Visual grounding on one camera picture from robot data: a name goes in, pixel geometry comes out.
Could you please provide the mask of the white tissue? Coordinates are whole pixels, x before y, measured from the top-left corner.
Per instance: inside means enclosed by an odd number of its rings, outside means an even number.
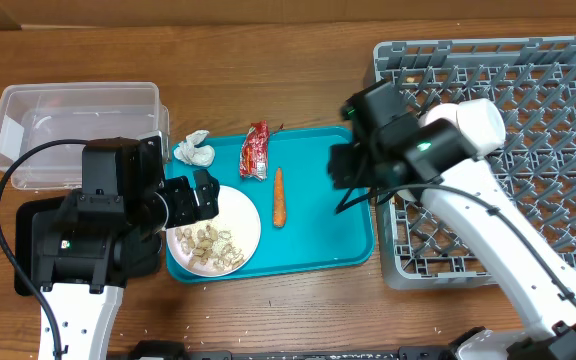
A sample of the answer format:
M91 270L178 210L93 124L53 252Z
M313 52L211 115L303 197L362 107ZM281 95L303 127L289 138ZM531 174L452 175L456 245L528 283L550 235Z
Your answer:
M203 145L209 135L208 130L196 130L187 135L173 150L174 157L187 165L209 167L216 155L211 145Z

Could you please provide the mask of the red snack wrapper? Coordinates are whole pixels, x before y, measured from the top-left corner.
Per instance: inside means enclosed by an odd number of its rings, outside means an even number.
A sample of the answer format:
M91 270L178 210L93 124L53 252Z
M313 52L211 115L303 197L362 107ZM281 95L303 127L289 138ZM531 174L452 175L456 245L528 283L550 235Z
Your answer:
M284 129L281 124L271 131L265 120L251 123L239 154L239 175L263 181L267 178L268 146L272 135Z

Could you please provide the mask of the orange carrot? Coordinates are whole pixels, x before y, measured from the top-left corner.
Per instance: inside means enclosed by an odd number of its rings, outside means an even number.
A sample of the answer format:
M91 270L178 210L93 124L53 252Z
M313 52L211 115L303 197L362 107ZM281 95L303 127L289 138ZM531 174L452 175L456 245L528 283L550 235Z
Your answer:
M278 168L275 173L273 200L273 224L277 228L283 228L287 220L287 210L281 168Z

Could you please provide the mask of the small white cup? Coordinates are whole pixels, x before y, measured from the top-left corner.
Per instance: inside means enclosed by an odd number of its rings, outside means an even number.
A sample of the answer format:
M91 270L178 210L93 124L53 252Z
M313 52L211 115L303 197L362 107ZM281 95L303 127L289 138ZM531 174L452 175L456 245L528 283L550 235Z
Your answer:
M405 201L417 202L417 198L414 196L414 194L410 190L407 190L407 189L399 190L397 192L397 195Z

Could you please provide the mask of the white bowl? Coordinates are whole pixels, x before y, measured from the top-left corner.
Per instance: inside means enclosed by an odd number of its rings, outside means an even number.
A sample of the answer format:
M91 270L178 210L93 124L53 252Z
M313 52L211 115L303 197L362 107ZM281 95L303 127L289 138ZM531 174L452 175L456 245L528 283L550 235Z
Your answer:
M505 125L498 108L489 99L460 103L456 119L460 132L475 147L478 156L486 156L504 145Z

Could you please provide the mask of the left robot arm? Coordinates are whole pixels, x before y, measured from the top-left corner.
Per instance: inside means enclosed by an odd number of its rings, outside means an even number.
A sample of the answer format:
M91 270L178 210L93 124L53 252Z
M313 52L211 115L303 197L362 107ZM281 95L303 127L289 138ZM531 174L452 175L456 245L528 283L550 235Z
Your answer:
M161 234L219 213L206 170L164 176L156 139L88 140L82 185L33 218L31 278L46 298L64 359L102 359L131 278L160 268Z

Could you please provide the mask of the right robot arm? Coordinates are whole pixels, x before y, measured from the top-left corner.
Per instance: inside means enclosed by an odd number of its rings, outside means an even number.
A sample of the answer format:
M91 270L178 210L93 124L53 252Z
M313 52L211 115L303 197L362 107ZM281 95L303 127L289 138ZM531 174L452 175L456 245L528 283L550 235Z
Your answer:
M350 143L330 149L337 189L421 203L464 241L519 314L522 328L474 328L445 359L576 359L576 271L549 246L496 181L487 156L506 129L488 99L443 104L418 116L394 83L353 94L342 116Z

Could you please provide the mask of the clear plastic waste bin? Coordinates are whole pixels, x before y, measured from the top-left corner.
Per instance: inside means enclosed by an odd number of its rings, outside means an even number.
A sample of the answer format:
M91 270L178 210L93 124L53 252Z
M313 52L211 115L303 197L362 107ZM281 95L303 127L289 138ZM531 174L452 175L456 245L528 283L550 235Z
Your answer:
M169 162L169 113L152 82L11 85L0 98L0 172L54 140L153 136Z

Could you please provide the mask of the grey dishwasher rack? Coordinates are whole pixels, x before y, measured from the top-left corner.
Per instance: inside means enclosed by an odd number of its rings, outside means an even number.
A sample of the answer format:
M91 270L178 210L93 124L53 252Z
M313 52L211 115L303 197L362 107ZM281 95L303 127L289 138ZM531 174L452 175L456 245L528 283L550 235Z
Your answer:
M502 189L576 270L576 36L385 41L377 79L423 114L486 98L507 129L488 156Z

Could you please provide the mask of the white plate with food scraps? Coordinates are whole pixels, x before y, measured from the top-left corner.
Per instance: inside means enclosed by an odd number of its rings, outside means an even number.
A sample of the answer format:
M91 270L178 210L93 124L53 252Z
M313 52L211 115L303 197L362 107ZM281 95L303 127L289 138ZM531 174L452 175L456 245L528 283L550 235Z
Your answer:
M219 213L209 220L166 231L167 267L199 278L230 275L252 258L261 239L261 220L253 202L224 186Z

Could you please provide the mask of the teal plastic serving tray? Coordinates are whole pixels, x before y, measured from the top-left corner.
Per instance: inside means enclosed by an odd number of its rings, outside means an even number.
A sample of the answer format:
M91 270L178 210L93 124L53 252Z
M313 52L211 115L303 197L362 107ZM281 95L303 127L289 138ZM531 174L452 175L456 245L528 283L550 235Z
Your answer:
M225 280L272 276L325 268L354 266L372 254L376 237L370 206L355 205L337 215L334 210L345 192L335 190L327 173L329 148L348 143L344 127L282 130L269 140L269 170L264 181L239 175L244 135L205 140L215 151L208 168L222 187L244 193L261 220L261 239L252 258ZM283 171L287 220L273 224L275 173Z

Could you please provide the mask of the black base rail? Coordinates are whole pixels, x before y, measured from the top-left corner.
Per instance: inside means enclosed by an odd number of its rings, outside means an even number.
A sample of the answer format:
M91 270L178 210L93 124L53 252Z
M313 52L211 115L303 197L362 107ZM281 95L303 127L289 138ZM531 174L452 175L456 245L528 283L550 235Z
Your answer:
M110 352L107 360L179 359L179 360L456 360L449 346L403 346L396 350L231 352L227 350L190 351L183 343L140 341L124 353Z

